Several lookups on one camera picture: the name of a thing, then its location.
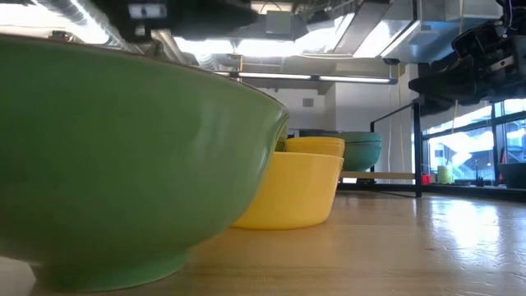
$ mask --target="fluorescent light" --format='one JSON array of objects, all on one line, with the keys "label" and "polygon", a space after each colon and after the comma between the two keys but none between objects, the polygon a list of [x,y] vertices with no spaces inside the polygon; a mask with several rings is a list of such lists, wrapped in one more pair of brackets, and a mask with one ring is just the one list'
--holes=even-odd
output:
[{"label": "fluorescent light", "polygon": [[391,43],[391,45],[389,45],[387,49],[385,49],[384,52],[380,54],[380,56],[385,58],[385,56],[396,49],[402,43],[402,41],[408,38],[408,36],[411,35],[411,33],[413,33],[413,31],[415,31],[415,29],[417,29],[419,26],[420,21],[415,21],[401,36],[395,39],[393,43]]},{"label": "fluorescent light", "polygon": [[387,78],[351,77],[351,76],[320,76],[321,81],[333,82],[362,82],[362,83],[389,83]]},{"label": "fluorescent light", "polygon": [[353,21],[354,18],[354,13],[349,13],[348,15],[341,17],[343,17],[341,21],[339,21],[339,18],[335,20],[335,23],[339,22],[338,29],[336,29],[332,40],[325,46],[324,52],[329,52],[330,50],[336,48],[336,45],[338,45],[339,41],[342,39],[342,37],[344,37],[345,31],[351,25],[351,21]]},{"label": "fluorescent light", "polygon": [[301,80],[311,79],[310,75],[279,74],[279,73],[239,72],[239,76],[246,77],[246,78],[276,78],[276,79],[301,79]]},{"label": "fluorescent light", "polygon": [[184,53],[214,54],[233,53],[232,44],[225,39],[207,39],[204,41],[190,41],[184,38],[174,37],[179,49]]},{"label": "fluorescent light", "polygon": [[290,57],[298,52],[293,41],[269,39],[244,39],[239,43],[237,53],[247,57],[272,58]]},{"label": "fluorescent light", "polygon": [[335,31],[335,28],[313,30],[296,39],[296,41],[294,41],[294,46],[299,53],[323,49]]},{"label": "fluorescent light", "polygon": [[[78,1],[72,1],[72,5],[80,13],[85,13],[85,9]],[[85,25],[76,25],[66,17],[51,12],[38,2],[35,2],[35,5],[27,6],[0,4],[0,33],[48,37],[45,30],[37,29],[48,29],[48,33],[51,30],[69,31],[87,44],[105,44],[109,39],[106,32],[90,16],[86,17]]]},{"label": "fluorescent light", "polygon": [[354,58],[376,58],[396,39],[409,21],[380,21],[353,54]]}]

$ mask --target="window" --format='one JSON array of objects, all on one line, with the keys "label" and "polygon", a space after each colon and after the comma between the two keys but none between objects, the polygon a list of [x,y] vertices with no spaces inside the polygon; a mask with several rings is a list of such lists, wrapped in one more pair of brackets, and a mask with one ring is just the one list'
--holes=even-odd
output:
[{"label": "window", "polygon": [[507,99],[504,102],[497,103],[496,105],[496,116],[510,115],[526,111],[526,99]]},{"label": "window", "polygon": [[478,171],[478,177],[494,180],[493,144],[490,127],[429,139],[430,169],[451,164],[455,179],[475,179]]},{"label": "window", "polygon": [[526,162],[526,119],[505,125],[505,162]]},{"label": "window", "polygon": [[[479,123],[481,121],[491,119],[491,105],[476,110],[471,113],[467,113],[463,116],[458,116],[454,120],[454,128],[464,127],[471,123]],[[431,135],[436,132],[443,132],[445,130],[451,129],[453,127],[453,120],[450,120],[447,123],[442,123],[441,125],[432,127],[424,131],[424,135]]]}]

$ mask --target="metal frame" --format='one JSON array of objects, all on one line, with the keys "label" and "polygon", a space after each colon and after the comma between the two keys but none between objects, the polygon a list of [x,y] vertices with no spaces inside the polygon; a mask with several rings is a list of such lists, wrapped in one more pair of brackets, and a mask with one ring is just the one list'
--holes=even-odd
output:
[{"label": "metal frame", "polygon": [[375,123],[380,120],[386,119],[389,116],[397,114],[408,108],[413,109],[413,132],[414,132],[414,163],[415,163],[415,184],[376,184],[373,182],[369,183],[340,183],[338,184],[338,190],[353,190],[353,191],[373,191],[373,192],[386,192],[396,196],[402,197],[413,197],[393,192],[414,192],[414,197],[422,197],[423,192],[430,193],[441,193],[441,194],[459,194],[463,196],[474,196],[474,197],[485,197],[502,201],[526,201],[526,192],[519,189],[504,189],[497,187],[461,187],[461,186],[445,186],[445,185],[422,185],[422,159],[423,159],[423,142],[439,136],[447,136],[452,132],[468,132],[484,127],[491,127],[493,132],[493,161],[495,164],[495,180],[498,182],[500,173],[497,164],[499,163],[499,151],[497,148],[497,126],[501,124],[511,123],[517,120],[526,119],[526,111],[503,115],[500,117],[496,116],[496,105],[492,104],[491,119],[482,121],[479,123],[472,123],[464,127],[457,127],[445,130],[443,132],[437,132],[431,135],[423,135],[422,127],[420,123],[420,103],[419,100],[414,100],[411,104],[407,104],[400,107],[374,121],[371,122],[370,130],[375,131]]},{"label": "metal frame", "polygon": [[[410,104],[406,104],[405,106],[402,106],[378,119],[375,119],[371,122],[370,130],[371,132],[375,131],[375,123],[379,122],[380,120],[386,119],[392,115],[397,114],[398,112],[404,111],[405,109],[411,108],[413,110],[413,132],[415,135],[414,138],[414,162],[415,164],[421,164],[422,163],[422,127],[420,125],[420,104],[418,102],[412,102]],[[375,171],[375,167],[371,167],[371,172]],[[422,166],[421,165],[415,165],[415,184],[414,185],[395,185],[395,184],[347,184],[347,183],[339,183],[338,184],[338,190],[366,190],[366,191],[376,191],[376,192],[414,192],[414,197],[420,198],[422,197]],[[402,197],[413,197],[413,196],[406,196],[404,194],[395,194],[391,193],[397,196]]]}]

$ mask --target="pipe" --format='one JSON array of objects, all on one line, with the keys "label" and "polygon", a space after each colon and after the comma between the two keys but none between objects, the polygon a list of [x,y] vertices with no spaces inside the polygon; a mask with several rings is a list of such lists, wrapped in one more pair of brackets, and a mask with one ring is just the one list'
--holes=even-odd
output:
[{"label": "pipe", "polygon": [[181,49],[172,37],[169,30],[154,30],[151,32],[152,37],[156,38],[163,44],[164,53],[170,61],[187,63],[187,60],[182,55]]},{"label": "pipe", "polygon": [[109,46],[118,46],[132,53],[142,53],[142,50],[127,43],[109,23],[108,18],[93,3],[87,0],[34,0],[36,4],[46,7],[67,18],[71,23],[82,29],[97,30],[108,36]]}]

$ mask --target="shelf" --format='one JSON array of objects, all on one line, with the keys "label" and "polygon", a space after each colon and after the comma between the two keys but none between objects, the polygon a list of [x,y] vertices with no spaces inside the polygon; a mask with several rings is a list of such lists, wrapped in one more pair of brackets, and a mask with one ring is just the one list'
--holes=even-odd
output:
[{"label": "shelf", "polygon": [[342,172],[341,178],[414,180],[414,173]]}]

